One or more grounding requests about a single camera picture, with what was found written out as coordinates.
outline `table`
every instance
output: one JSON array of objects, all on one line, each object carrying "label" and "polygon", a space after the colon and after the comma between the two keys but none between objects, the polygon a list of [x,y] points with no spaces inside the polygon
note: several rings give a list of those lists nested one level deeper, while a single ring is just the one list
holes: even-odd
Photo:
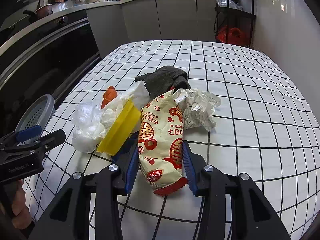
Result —
[{"label": "table", "polygon": [[[201,41],[139,41],[106,56],[70,92],[43,135],[63,129],[65,143],[48,153],[44,171],[25,179],[26,204],[38,220],[70,175],[99,172],[107,155],[74,150],[70,116],[80,102],[102,101],[109,86],[126,90],[138,75],[174,65],[188,73],[192,88],[218,95],[217,126],[184,131],[194,153],[223,173],[248,173],[268,198],[293,240],[308,229],[320,209],[320,128],[299,90],[265,54],[239,46]],[[231,204],[226,195],[226,239]],[[119,196],[124,239],[195,239],[202,198],[188,186],[167,196],[153,194],[139,171],[128,197]],[[94,239],[94,194],[90,208]]]}]

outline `gray colander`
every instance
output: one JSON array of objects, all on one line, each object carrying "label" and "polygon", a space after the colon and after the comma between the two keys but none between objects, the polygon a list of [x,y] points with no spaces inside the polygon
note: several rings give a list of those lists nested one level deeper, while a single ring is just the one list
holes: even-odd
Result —
[{"label": "gray colander", "polygon": [[[47,123],[49,122],[51,116],[55,112],[55,109],[53,107],[54,107],[54,98],[51,95],[46,94],[44,96],[41,96],[23,114],[23,116],[21,117],[15,129],[15,132],[25,130],[37,124],[41,126],[43,131]],[[28,144],[38,139],[39,137],[40,135],[33,137],[29,140],[26,140],[22,143],[19,143],[19,145]]]}]

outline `yellow object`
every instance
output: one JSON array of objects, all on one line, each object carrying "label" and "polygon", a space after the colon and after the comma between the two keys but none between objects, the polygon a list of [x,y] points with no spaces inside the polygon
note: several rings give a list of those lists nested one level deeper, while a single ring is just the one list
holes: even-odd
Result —
[{"label": "yellow object", "polygon": [[139,121],[140,114],[132,100],[129,99],[105,138],[100,142],[97,152],[116,155]]}]

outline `human hand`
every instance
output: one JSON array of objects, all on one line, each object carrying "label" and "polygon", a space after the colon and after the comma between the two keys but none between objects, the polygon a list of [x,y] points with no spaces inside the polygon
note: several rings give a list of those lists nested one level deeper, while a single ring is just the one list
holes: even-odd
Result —
[{"label": "human hand", "polygon": [[[28,207],[26,206],[26,194],[22,188],[23,186],[23,179],[19,180],[18,182],[18,189],[16,191],[16,195],[12,202],[12,212],[15,217],[12,219],[12,224],[17,229],[25,229],[31,223],[31,215],[29,212]],[[4,207],[0,203],[0,209],[3,213],[5,213]]]}]

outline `silver bolt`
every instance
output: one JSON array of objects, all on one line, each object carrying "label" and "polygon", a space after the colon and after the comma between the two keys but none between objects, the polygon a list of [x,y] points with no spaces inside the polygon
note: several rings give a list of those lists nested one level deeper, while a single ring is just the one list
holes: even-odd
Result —
[{"label": "silver bolt", "polygon": [[211,166],[211,165],[206,165],[206,166],[204,166],[204,170],[205,171],[213,171],[213,166]]},{"label": "silver bolt", "polygon": [[111,164],[109,165],[109,171],[116,171],[118,169],[118,165],[117,164]]},{"label": "silver bolt", "polygon": [[242,173],[242,174],[240,175],[240,178],[243,179],[243,180],[248,180],[250,177],[249,177],[248,174]]},{"label": "silver bolt", "polygon": [[81,173],[80,172],[75,172],[74,174],[72,174],[72,177],[74,179],[79,179],[79,178],[81,178]]}]

